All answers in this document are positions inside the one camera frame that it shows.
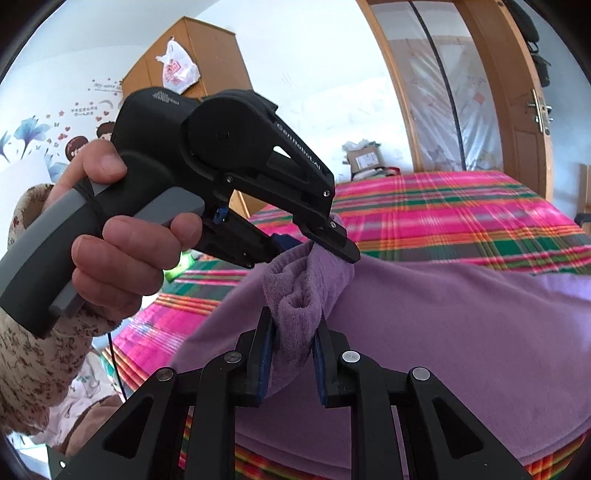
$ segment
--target wooden door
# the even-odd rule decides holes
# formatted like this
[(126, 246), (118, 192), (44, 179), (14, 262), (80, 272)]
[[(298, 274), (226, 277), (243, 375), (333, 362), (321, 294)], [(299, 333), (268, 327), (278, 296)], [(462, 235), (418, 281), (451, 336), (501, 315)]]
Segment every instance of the wooden door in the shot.
[[(358, 0), (370, 8), (395, 1), (405, 0)], [(466, 23), (485, 68), (499, 122), (506, 174), (551, 200), (549, 114), (534, 62), (517, 24), (500, 0), (451, 0), (450, 3), (455, 4)], [(404, 82), (398, 85), (404, 88)], [(412, 118), (406, 103), (401, 102), (401, 108), (403, 115)]]

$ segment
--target blue flower decal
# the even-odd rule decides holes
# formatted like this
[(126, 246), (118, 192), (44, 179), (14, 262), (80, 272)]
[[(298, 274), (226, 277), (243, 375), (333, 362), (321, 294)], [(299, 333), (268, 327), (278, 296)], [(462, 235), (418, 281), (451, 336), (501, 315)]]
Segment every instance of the blue flower decal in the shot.
[(34, 116), (27, 118), (21, 122), (21, 126), (17, 128), (16, 132), (14, 132), (14, 138), (25, 142), (25, 148), (22, 151), (21, 158), (25, 156), (25, 152), (27, 151), (29, 144), (33, 140), (37, 140), (39, 142), (44, 141), (46, 138), (45, 132), (51, 128), (47, 124), (37, 125), (38, 122), (39, 120)]
[(8, 135), (8, 131), (4, 132), (4, 135), (2, 136), (2, 138), (0, 138), (0, 155), (3, 156), (4, 158), (6, 158), (6, 161), (8, 163), (10, 163), (10, 160), (8, 159), (6, 154), (4, 153), (4, 145), (6, 145), (9, 140), (10, 140), (10, 135)]
[(45, 165), (47, 166), (47, 171), (49, 172), (49, 176), (53, 183), (57, 182), (61, 177), (61, 174), (64, 173), (64, 170), (67, 168), (67, 163), (62, 162), (55, 162), (52, 164), (53, 161), (53, 154), (50, 155), (49, 149), (45, 150), (45, 155), (43, 155), (43, 159), (45, 160)]

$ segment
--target logo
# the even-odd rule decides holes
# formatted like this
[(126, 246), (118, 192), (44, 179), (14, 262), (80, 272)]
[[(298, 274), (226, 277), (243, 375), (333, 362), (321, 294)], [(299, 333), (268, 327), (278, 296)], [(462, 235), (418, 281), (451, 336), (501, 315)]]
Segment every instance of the logo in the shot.
[(168, 96), (168, 93), (165, 93), (162, 90), (159, 90), (158, 92), (153, 94), (152, 97), (154, 97), (155, 100), (160, 100), (161, 102), (164, 102), (164, 103), (172, 103), (174, 105), (180, 105), (180, 103), (177, 100), (175, 100), (174, 98), (170, 98)]
[(306, 149), (298, 143), (298, 141), (283, 127), (283, 125), (277, 123), (276, 126), (289, 140), (291, 140), (297, 149), (300, 150), (306, 156), (306, 158), (312, 162), (312, 165), (318, 168), (318, 170), (322, 171), (322, 167), (318, 164), (318, 162), (312, 158), (312, 155), (310, 155)]

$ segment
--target door handle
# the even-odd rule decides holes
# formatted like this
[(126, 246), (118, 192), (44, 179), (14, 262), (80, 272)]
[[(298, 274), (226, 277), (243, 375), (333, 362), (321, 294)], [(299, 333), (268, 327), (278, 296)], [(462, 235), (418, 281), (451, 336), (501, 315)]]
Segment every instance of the door handle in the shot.
[(535, 122), (538, 124), (538, 129), (540, 133), (544, 133), (544, 117), (542, 116), (542, 107), (540, 105), (540, 99), (538, 98), (538, 92), (535, 89), (532, 89), (532, 94), (534, 97), (533, 102), (527, 102), (528, 108), (535, 108)]
[(554, 119), (550, 117), (552, 107), (546, 105), (543, 99), (538, 97), (538, 93), (535, 89), (532, 89), (531, 93), (534, 100), (532, 102), (527, 102), (527, 106), (528, 108), (535, 108), (534, 120), (538, 124), (540, 133), (550, 135), (550, 122), (554, 121)]

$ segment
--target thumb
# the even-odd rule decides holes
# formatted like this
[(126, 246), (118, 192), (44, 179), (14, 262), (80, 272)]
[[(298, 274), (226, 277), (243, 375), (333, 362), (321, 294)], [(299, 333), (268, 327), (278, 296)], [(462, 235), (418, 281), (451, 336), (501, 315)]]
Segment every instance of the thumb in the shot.
[(94, 140), (76, 155), (47, 197), (43, 211), (64, 196), (85, 176), (96, 183), (111, 184), (122, 179), (127, 167), (113, 144)]

